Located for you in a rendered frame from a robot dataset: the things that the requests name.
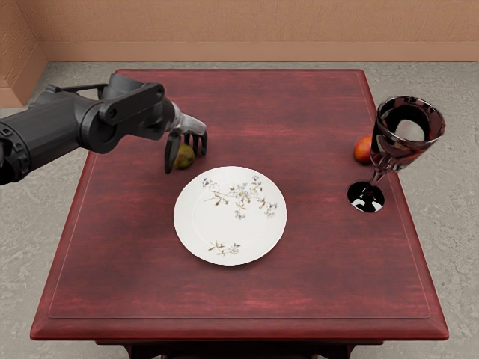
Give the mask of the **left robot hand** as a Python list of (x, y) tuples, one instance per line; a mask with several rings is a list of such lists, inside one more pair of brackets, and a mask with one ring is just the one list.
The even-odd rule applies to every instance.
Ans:
[(208, 142), (206, 124), (195, 117), (184, 114), (174, 102), (171, 105), (173, 108), (171, 116), (167, 117), (166, 112), (163, 112), (167, 123), (165, 131), (168, 133), (164, 155), (164, 169), (167, 174), (171, 173), (174, 167), (182, 137), (184, 137), (185, 144), (188, 144), (189, 138), (192, 137), (194, 153), (197, 153), (200, 147), (202, 156), (207, 154)]

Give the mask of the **white floral plate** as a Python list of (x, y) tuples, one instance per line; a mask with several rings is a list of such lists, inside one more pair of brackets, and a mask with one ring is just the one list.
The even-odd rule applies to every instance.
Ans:
[(268, 254), (286, 224), (287, 206), (278, 186), (244, 167), (213, 168), (197, 175), (174, 207), (174, 228), (183, 246), (220, 266), (239, 266)]

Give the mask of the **red-orange round fruit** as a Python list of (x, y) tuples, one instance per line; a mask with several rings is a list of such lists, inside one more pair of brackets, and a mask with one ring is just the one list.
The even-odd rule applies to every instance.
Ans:
[(371, 159), (370, 159), (371, 143), (372, 143), (371, 135), (364, 136), (357, 140), (353, 150), (353, 156), (357, 162), (363, 165), (369, 165), (371, 163)]

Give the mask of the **green-brown pear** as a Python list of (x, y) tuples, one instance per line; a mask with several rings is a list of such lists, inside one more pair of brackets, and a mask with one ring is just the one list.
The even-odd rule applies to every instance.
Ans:
[(183, 170), (188, 168), (195, 160), (195, 152), (188, 144), (181, 144), (177, 157), (174, 160), (174, 168), (178, 170)]

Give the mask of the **dark wine glass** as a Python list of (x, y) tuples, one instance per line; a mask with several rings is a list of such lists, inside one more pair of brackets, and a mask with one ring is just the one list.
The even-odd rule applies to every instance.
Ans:
[(378, 186), (382, 178), (413, 163), (444, 135), (445, 127), (441, 112), (423, 99), (395, 96), (381, 103), (370, 147), (373, 176), (348, 188), (351, 206), (366, 213), (380, 211), (385, 205)]

